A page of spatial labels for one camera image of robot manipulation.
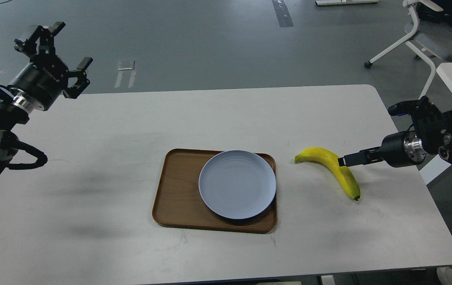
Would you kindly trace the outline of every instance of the robotic arm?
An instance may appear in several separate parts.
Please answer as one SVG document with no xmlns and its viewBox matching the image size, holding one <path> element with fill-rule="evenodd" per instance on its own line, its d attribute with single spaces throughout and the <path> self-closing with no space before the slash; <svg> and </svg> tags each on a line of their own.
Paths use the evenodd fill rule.
<svg viewBox="0 0 452 285">
<path fill-rule="evenodd" d="M 48 110 L 61 93 L 66 98 L 76 99 L 90 84 L 85 70 L 92 58 L 85 57 L 76 70 L 69 70 L 55 54 L 53 38 L 65 25 L 56 22 L 50 27 L 30 26 L 21 38 L 14 41 L 15 50 L 26 54 L 30 60 L 7 87 L 0 85 L 0 174 L 5 168 L 33 169 L 46 164 L 46 155 L 19 141 L 11 132 L 12 128 L 16 124 L 26 124 L 32 110 Z M 70 78 L 77 81 L 68 87 Z M 36 162 L 10 163 L 18 150 L 34 156 Z"/>
<path fill-rule="evenodd" d="M 452 110 L 440 112 L 427 96 L 403 101 L 388 108 L 391 116 L 410 115 L 414 131 L 387 135 L 381 146 L 338 159 L 340 166 L 371 164 L 385 160 L 390 166 L 421 164 L 427 153 L 452 164 Z"/>
</svg>

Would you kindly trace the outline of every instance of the gray chair seat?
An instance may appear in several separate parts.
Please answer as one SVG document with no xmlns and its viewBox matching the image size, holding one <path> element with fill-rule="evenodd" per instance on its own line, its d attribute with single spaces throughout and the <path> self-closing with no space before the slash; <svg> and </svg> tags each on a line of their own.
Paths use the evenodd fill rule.
<svg viewBox="0 0 452 285">
<path fill-rule="evenodd" d="M 405 32 L 409 33 L 413 25 L 407 23 Z M 418 32 L 412 38 L 440 59 L 452 62 L 452 27 L 446 23 L 420 21 Z"/>
</svg>

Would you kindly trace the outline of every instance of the banana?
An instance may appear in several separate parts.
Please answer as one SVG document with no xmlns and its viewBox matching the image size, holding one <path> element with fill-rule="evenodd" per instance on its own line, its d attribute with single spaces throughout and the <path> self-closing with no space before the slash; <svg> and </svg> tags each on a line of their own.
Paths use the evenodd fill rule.
<svg viewBox="0 0 452 285">
<path fill-rule="evenodd" d="M 358 201 L 360 199 L 360 186 L 347 166 L 338 166 L 338 155 L 325 148 L 307 148 L 294 157 L 295 163 L 319 162 L 326 166 L 338 180 L 342 189 L 351 197 Z"/>
</svg>

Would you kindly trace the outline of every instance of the plate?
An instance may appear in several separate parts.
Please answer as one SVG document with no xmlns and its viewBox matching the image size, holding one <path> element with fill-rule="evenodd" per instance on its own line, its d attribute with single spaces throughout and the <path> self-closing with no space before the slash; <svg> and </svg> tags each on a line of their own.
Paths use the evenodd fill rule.
<svg viewBox="0 0 452 285">
<path fill-rule="evenodd" d="M 219 153 L 199 174 L 199 194 L 213 212 L 247 219 L 264 211 L 275 197 L 275 173 L 259 155 L 233 150 Z"/>
</svg>

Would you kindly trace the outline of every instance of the wooden tray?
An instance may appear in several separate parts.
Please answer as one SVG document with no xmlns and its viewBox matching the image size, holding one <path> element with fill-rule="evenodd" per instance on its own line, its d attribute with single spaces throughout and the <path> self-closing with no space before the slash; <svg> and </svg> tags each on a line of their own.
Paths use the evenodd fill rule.
<svg viewBox="0 0 452 285">
<path fill-rule="evenodd" d="M 221 217 L 199 195 L 199 174 L 204 164 L 220 151 L 177 148 L 166 154 L 152 217 L 163 226 L 205 230 L 268 233 L 277 224 L 277 195 L 260 214 L 244 220 Z M 275 160 L 258 154 L 273 169 Z"/>
</svg>

